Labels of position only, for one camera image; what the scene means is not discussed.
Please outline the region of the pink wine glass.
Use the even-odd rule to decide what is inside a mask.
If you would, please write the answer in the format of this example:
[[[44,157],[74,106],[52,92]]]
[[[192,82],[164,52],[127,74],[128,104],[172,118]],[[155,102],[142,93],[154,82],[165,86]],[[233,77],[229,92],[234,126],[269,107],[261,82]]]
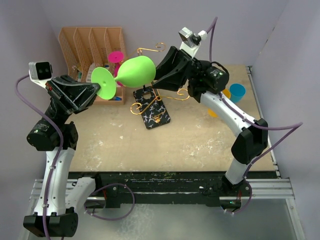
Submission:
[[[124,53],[121,51],[113,51],[108,55],[108,62],[115,64],[113,76],[117,77],[121,62],[124,60]]]

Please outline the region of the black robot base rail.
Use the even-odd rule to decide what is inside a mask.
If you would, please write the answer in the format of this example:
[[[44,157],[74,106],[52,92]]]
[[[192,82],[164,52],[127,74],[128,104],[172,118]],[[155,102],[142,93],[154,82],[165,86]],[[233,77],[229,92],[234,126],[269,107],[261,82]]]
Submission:
[[[122,204],[205,205],[238,209],[250,195],[249,184],[230,187],[223,171],[69,172],[68,179],[93,178],[94,204],[119,208]]]

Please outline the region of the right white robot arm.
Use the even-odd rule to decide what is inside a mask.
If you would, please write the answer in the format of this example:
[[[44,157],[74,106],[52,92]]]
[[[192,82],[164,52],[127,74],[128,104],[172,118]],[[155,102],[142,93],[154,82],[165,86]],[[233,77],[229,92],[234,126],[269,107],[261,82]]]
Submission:
[[[223,94],[229,79],[230,74],[222,64],[192,58],[186,51],[171,46],[156,67],[152,86],[176,92],[188,84],[188,95],[215,112],[231,129],[236,138],[231,147],[233,160],[224,175],[222,190],[233,196],[240,190],[240,182],[252,160],[268,146],[268,123],[246,114]]]

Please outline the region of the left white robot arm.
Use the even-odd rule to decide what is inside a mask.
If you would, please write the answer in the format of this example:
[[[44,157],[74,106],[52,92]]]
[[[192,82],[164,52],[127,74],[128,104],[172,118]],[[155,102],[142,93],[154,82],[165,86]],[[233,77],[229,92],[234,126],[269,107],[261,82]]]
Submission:
[[[24,217],[23,226],[37,237],[71,238],[78,227],[78,211],[90,195],[101,194],[103,184],[98,173],[84,173],[72,184],[71,192],[66,193],[79,138],[75,123],[66,121],[70,115],[81,113],[93,104],[100,85],[78,82],[69,75],[43,80],[32,78],[31,81],[47,90],[50,104],[41,112],[21,97],[41,115],[27,135],[27,141],[37,151],[46,153],[40,197],[33,213]]]

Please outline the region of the yellow wine glass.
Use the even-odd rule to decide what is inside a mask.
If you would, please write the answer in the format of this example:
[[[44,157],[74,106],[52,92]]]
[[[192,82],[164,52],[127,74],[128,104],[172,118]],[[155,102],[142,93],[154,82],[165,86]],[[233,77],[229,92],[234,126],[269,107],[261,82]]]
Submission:
[[[231,98],[231,93],[230,93],[230,91],[229,91],[228,89],[224,89],[224,90],[222,91],[222,94],[223,94],[226,98],[228,98],[228,99]],[[222,104],[219,103],[217,106],[214,107],[214,109],[215,109],[215,110],[220,110],[221,107],[222,107]],[[218,117],[220,116],[220,115],[217,114],[215,111],[213,111],[211,108],[209,108],[209,109],[207,110],[207,113],[208,113],[211,117],[213,117],[213,118],[218,118]]]

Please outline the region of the blue wine glass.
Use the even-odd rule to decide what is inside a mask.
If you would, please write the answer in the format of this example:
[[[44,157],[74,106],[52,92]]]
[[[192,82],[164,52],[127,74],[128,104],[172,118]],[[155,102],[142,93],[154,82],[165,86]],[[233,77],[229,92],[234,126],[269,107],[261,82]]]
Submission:
[[[234,83],[229,87],[229,92],[230,100],[233,103],[238,103],[245,96],[246,88],[242,84]]]

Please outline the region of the green wine glass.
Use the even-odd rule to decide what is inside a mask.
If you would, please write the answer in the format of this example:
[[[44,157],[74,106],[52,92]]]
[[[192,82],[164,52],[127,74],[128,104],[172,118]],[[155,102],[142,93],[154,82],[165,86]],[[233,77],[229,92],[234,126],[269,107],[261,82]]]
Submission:
[[[100,86],[97,95],[104,100],[111,100],[117,91],[117,82],[125,87],[138,88],[150,84],[156,77],[156,66],[147,56],[140,55],[125,61],[118,69],[117,76],[104,67],[92,71],[91,83]]]

